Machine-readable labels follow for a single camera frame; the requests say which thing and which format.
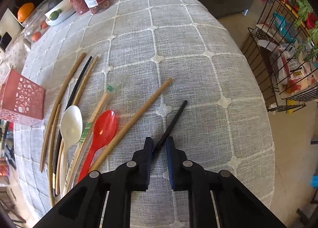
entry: floor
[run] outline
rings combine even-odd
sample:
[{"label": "floor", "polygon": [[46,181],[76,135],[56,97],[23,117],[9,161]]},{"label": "floor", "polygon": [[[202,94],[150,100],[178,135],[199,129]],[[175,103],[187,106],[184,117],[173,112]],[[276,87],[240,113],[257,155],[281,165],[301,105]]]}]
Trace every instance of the floor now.
[{"label": "floor", "polygon": [[35,213],[31,213],[31,208],[26,204],[22,191],[18,184],[18,175],[17,172],[9,166],[9,182],[10,186],[7,189],[8,195],[11,199],[11,202],[15,204],[15,210],[17,213],[26,220],[26,224],[19,224],[25,228],[32,228],[36,223]]},{"label": "floor", "polygon": [[[248,35],[247,27],[254,27],[265,5],[255,0],[247,14],[233,14],[218,19],[241,47]],[[275,145],[275,190],[271,211],[287,226],[294,227],[296,210],[309,203],[314,190],[310,186],[318,163],[318,145],[310,145],[318,138],[318,108],[315,101],[295,113],[269,113]]]}]

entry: tablecloth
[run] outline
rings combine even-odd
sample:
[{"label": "tablecloth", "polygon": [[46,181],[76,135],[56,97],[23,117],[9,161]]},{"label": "tablecloth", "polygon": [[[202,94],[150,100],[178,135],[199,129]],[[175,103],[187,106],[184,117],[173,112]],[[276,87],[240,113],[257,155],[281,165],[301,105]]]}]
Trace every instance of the tablecloth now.
[{"label": "tablecloth", "polygon": [[[171,134],[176,147],[206,170],[229,170],[270,205],[274,146],[268,115],[246,59],[227,30],[197,0],[112,0],[102,13],[73,15],[50,28],[33,44],[25,62],[22,74],[46,89],[42,124],[15,125],[14,131],[21,189],[39,218],[50,209],[47,166],[39,172],[46,124],[82,52],[86,59],[68,85],[62,109],[88,57],[99,56],[79,103],[84,125],[115,77],[122,77],[122,87],[104,109],[115,111],[119,128],[166,79],[173,78],[103,162],[101,172],[129,161],[147,136],[158,141],[183,100],[188,100]],[[69,150],[68,161],[74,149]],[[171,190],[163,150],[152,165],[148,191],[132,194],[131,227],[188,227],[187,205],[186,192]]]},{"label": "tablecloth", "polygon": [[24,33],[12,39],[6,48],[3,57],[0,57],[0,84],[11,68],[18,73],[22,72],[26,58],[31,50],[31,43],[24,38]]}]

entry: blue object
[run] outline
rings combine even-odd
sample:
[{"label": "blue object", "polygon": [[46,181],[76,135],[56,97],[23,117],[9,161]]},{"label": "blue object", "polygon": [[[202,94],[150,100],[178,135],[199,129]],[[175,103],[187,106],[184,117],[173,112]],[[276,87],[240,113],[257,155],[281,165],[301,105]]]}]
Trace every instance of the blue object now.
[{"label": "blue object", "polygon": [[311,178],[311,183],[310,185],[314,188],[317,188],[318,187],[318,176],[313,176]]},{"label": "blue object", "polygon": [[276,12],[273,13],[273,17],[275,18],[275,27],[276,30],[285,37],[287,42],[294,43],[296,41],[297,31],[292,26],[292,23],[285,20],[285,18]]}]

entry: blue package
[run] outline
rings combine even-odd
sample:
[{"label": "blue package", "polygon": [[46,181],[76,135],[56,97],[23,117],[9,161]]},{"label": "blue package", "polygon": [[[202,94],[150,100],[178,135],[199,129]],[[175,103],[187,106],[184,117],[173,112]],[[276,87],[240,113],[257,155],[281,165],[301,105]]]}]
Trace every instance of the blue package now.
[{"label": "blue package", "polygon": [[276,30],[284,36],[284,38],[289,43],[294,43],[296,41],[297,31],[292,26],[292,23],[286,21],[283,16],[273,13],[274,22]]}]

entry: green lime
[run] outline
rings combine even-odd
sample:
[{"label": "green lime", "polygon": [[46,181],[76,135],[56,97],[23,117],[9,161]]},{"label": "green lime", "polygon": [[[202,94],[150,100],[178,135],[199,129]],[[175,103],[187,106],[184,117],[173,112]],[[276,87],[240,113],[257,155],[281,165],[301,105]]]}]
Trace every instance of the green lime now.
[{"label": "green lime", "polygon": [[60,9],[58,9],[58,10],[56,10],[56,11],[54,11],[54,12],[52,12],[52,13],[50,14],[50,20],[54,21],[54,20],[58,19],[58,16],[59,16],[59,14],[60,14],[59,10],[60,10]]}]

